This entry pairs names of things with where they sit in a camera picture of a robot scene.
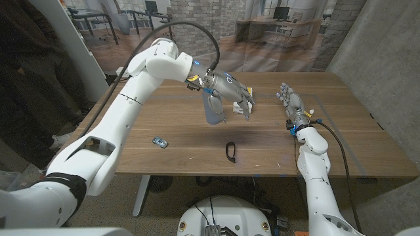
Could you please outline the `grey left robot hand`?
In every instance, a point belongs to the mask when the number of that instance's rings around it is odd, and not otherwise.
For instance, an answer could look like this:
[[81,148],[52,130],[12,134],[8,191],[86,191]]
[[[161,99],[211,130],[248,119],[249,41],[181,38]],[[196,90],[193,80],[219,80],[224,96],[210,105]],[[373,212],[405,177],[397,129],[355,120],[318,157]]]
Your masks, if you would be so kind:
[[252,95],[247,87],[232,76],[227,74],[214,73],[207,74],[198,79],[200,87],[203,89],[203,103],[207,122],[216,125],[226,122],[226,115],[222,105],[222,99],[235,102],[243,110],[246,120],[249,120],[249,104],[255,105]]

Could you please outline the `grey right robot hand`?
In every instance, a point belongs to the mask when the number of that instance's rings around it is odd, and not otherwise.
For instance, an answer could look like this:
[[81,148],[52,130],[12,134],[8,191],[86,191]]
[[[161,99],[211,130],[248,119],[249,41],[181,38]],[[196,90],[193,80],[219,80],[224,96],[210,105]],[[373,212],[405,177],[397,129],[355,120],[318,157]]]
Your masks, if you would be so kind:
[[300,96],[287,83],[280,85],[280,91],[276,96],[282,102],[286,115],[289,117],[286,121],[287,130],[309,125],[311,114],[305,110],[305,105]]

